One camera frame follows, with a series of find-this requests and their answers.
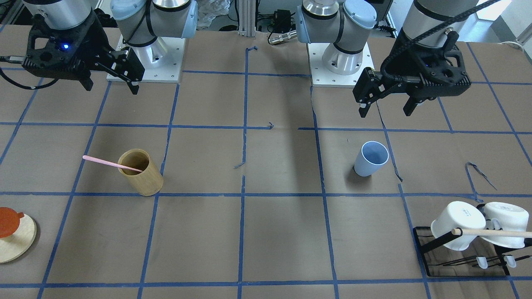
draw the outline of orange lid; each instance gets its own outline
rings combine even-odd
[[[24,213],[17,213],[8,207],[0,207],[0,238],[13,235],[20,225]]]

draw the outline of wooden coaster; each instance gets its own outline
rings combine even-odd
[[[24,215],[13,235],[0,238],[0,263],[10,262],[21,256],[34,242],[36,235],[35,221],[30,216]]]

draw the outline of plastic cup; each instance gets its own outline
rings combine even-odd
[[[142,170],[118,168],[135,190],[143,196],[151,196],[159,192],[163,187],[163,177],[159,168],[155,165],[148,153],[143,149],[130,149],[118,159],[118,164]]]
[[[527,230],[528,212],[520,206],[509,203],[491,202],[484,205],[484,213],[488,220],[497,219],[503,230]],[[506,248],[523,248],[525,246],[525,238],[498,236],[481,236],[481,238]]]
[[[354,170],[361,177],[367,177],[379,170],[390,158],[388,149],[377,141],[368,141],[362,145],[355,160]]]
[[[430,225],[435,238],[438,238],[454,228],[467,229],[484,229],[486,227],[486,219],[476,207],[465,202],[452,202],[445,207],[440,216],[434,220]],[[477,236],[461,236],[454,239],[443,246],[456,250],[463,251],[469,247],[469,244]]]

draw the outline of wooden rod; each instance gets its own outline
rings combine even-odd
[[[454,228],[453,230],[451,230],[451,233],[453,235],[458,235],[458,236],[462,235],[462,236],[497,236],[497,237],[532,238],[532,231]]]

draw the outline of pink straw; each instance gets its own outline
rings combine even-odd
[[[142,170],[139,170],[139,169],[136,169],[136,168],[131,168],[131,167],[128,167],[128,166],[124,166],[124,165],[116,164],[116,163],[113,163],[113,162],[109,162],[109,161],[106,161],[106,160],[102,160],[102,159],[94,158],[94,157],[91,157],[91,156],[86,156],[86,155],[85,155],[85,156],[83,156],[83,159],[85,159],[85,160],[87,160],[87,161],[92,161],[92,162],[96,162],[96,163],[104,164],[104,165],[109,165],[109,166],[114,166],[114,167],[122,168],[122,169],[129,169],[129,170],[133,170],[133,171],[142,172]]]

